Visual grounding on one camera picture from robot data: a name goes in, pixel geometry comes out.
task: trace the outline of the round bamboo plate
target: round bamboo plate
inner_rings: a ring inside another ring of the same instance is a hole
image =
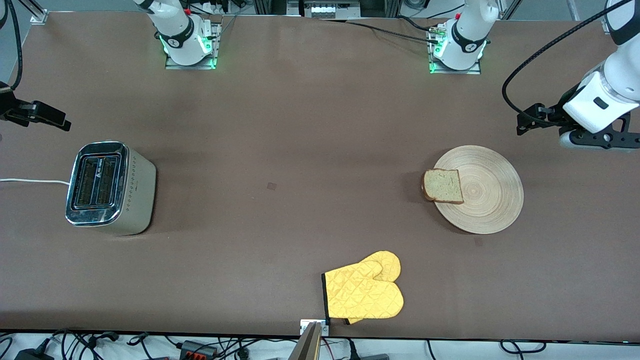
[[[444,154],[434,167],[460,173],[464,204],[435,203],[451,224],[474,234],[493,234],[518,218],[524,202],[522,182],[502,155],[465,145]]]

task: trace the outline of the bread slice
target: bread slice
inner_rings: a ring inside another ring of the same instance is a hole
[[[463,204],[460,174],[457,170],[432,168],[422,176],[422,191],[427,200]]]

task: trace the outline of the oven mitt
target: oven mitt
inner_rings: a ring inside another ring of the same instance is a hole
[[[363,318],[397,315],[404,304],[393,281],[400,275],[400,260],[389,251],[376,252],[361,262],[322,275],[324,310],[329,318],[355,323]]]

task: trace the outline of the white floor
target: white floor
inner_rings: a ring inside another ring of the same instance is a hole
[[[14,359],[19,350],[25,348],[37,348],[38,345],[51,334],[14,334],[13,345],[4,360]],[[95,351],[104,358],[104,360],[114,359],[131,359],[144,360],[147,359],[142,347],[129,346],[127,341],[131,339],[131,335],[121,335],[115,343],[104,339],[98,342]],[[191,340],[201,344],[217,343],[218,338],[197,338],[188,336],[170,336],[174,342]],[[49,343],[46,354],[53,356],[55,359],[62,359],[61,345],[59,344],[61,336],[57,336],[54,341]],[[223,344],[228,338],[221,339]],[[349,359],[349,344],[345,339],[327,338],[335,360],[346,357]],[[372,339],[354,339],[353,340],[358,355],[360,357],[387,354],[391,360],[432,360],[426,348],[424,340],[372,340]],[[71,345],[72,336],[68,335],[65,340],[65,349]],[[0,353],[4,350],[7,342],[0,345]],[[180,350],[176,349],[162,336],[149,336],[145,340],[147,349],[152,357],[169,357],[170,359],[179,359]],[[537,343],[518,343],[522,350],[531,350],[540,348]],[[250,360],[268,360],[268,359],[287,359],[295,343],[291,341],[269,342],[260,341],[248,347]],[[456,341],[456,340],[431,340],[433,355],[438,360],[514,360],[518,356],[507,354],[500,349],[499,343],[496,341]],[[79,351],[76,350],[74,359],[77,359]],[[640,346],[636,345],[609,345],[609,344],[558,344],[549,343],[547,348],[537,354],[524,354],[525,360],[596,360],[596,359],[640,359]],[[89,351],[85,351],[83,359],[93,359]],[[332,357],[326,349],[326,345],[321,347],[320,360],[332,360]]]

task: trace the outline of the power adapter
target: power adapter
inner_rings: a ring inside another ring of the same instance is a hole
[[[20,350],[14,360],[53,360],[53,357],[47,354],[40,354],[34,348],[26,348]]]

